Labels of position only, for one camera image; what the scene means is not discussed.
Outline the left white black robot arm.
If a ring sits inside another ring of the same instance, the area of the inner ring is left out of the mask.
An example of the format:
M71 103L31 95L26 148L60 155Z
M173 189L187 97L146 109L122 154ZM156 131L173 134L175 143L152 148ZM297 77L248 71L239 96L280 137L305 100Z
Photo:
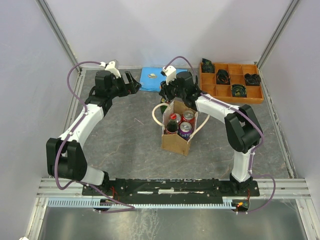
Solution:
M99 195L111 189L107 172L90 167L83 146L94 127L106 116L116 97L136 94L141 84L126 71L128 83L109 70L96 73L85 105L73 124L58 138L46 143L47 171L53 177L93 185Z

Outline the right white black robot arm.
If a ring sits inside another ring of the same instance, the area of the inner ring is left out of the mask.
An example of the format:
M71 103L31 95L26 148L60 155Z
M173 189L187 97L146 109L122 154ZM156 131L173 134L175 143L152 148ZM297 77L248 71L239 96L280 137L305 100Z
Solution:
M160 84L161 97L167 101L180 98L188 108L224 123L228 143L234 150L229 189L236 196L242 195L254 178L253 158L264 141L262 128L251 106L236 106L214 98L199 88L198 78L189 71L177 73L163 69L161 74L165 76Z

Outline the purple soda can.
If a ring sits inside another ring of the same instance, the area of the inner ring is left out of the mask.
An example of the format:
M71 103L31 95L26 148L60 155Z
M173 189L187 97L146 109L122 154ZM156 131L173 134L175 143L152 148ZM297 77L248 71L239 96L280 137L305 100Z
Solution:
M178 134L185 140L189 140L191 134L193 133L193 127L189 122L181 122L178 129Z

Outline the cola bottle red cap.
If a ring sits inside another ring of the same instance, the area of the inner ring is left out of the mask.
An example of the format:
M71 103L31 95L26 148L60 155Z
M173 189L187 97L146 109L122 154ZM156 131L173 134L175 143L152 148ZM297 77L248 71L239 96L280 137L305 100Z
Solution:
M172 113L169 116L168 123L165 128L165 132L168 135L176 134L178 132L179 126L177 122L177 116L175 113Z

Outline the red cola can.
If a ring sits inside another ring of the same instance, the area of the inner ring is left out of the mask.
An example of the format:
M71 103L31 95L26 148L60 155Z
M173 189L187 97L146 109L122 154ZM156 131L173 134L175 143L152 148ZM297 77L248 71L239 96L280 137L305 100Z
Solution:
M182 122L188 122L193 127L195 124L195 113L192 110L185 110L182 113Z
M178 125L180 125L181 124L181 122L182 122L182 118L181 118L181 115L180 114L178 114L178 113L175 113L175 116L176 116L176 122L177 122L177 124Z

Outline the green glass bottle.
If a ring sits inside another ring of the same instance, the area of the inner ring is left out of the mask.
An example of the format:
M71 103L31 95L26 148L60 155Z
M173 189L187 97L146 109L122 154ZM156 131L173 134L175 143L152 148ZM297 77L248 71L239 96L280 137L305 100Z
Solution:
M160 100L160 103L161 104L165 103L165 104L169 105L171 102L170 101L166 101L164 98L162 98ZM167 107L168 107L167 105L160 106L160 112L161 112L162 115L164 114L165 110L167 109Z

